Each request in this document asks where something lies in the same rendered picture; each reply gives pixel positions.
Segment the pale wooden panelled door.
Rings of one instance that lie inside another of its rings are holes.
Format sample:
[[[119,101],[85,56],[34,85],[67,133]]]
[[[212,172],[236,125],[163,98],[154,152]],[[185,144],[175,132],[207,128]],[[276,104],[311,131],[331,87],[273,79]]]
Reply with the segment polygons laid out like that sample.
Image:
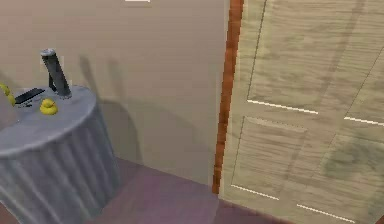
[[[384,224],[384,0],[244,0],[220,186],[292,224]]]

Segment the dark grey cylinder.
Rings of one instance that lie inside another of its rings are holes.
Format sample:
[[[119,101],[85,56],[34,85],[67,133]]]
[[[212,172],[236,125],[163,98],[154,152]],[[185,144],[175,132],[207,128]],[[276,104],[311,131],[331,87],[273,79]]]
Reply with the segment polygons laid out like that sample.
[[[69,99],[72,96],[71,90],[56,51],[53,48],[47,48],[43,49],[40,55],[49,74],[49,87],[61,98]]]

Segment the yellow rubber duck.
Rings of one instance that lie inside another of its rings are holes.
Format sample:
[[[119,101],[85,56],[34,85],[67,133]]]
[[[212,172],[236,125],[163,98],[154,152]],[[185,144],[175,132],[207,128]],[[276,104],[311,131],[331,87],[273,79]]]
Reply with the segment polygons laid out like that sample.
[[[41,102],[40,112],[44,115],[55,115],[58,112],[58,107],[52,99],[46,98]]]

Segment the round grey draped table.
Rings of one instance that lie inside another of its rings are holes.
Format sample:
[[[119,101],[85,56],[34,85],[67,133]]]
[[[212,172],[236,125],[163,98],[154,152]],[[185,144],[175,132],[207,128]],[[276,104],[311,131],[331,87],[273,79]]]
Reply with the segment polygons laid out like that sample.
[[[83,224],[120,185],[119,169],[95,94],[72,86],[18,105],[19,121],[0,131],[0,203],[19,224]],[[58,107],[40,112],[43,99]]]

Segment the black remote control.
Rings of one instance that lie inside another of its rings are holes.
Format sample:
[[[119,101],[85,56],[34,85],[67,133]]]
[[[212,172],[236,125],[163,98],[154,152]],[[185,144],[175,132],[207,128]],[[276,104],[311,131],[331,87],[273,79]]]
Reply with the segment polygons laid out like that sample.
[[[44,92],[44,89],[40,89],[40,88],[30,89],[27,92],[24,92],[21,95],[17,96],[15,98],[15,103],[22,104],[43,92]]]

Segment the yellow curved object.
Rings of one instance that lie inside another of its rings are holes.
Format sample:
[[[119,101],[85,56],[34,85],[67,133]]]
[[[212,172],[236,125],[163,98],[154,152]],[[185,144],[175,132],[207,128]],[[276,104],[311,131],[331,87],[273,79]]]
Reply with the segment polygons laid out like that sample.
[[[5,96],[8,98],[8,101],[12,106],[15,106],[16,100],[14,95],[11,93],[9,87],[3,83],[0,83],[0,88],[3,90]]]

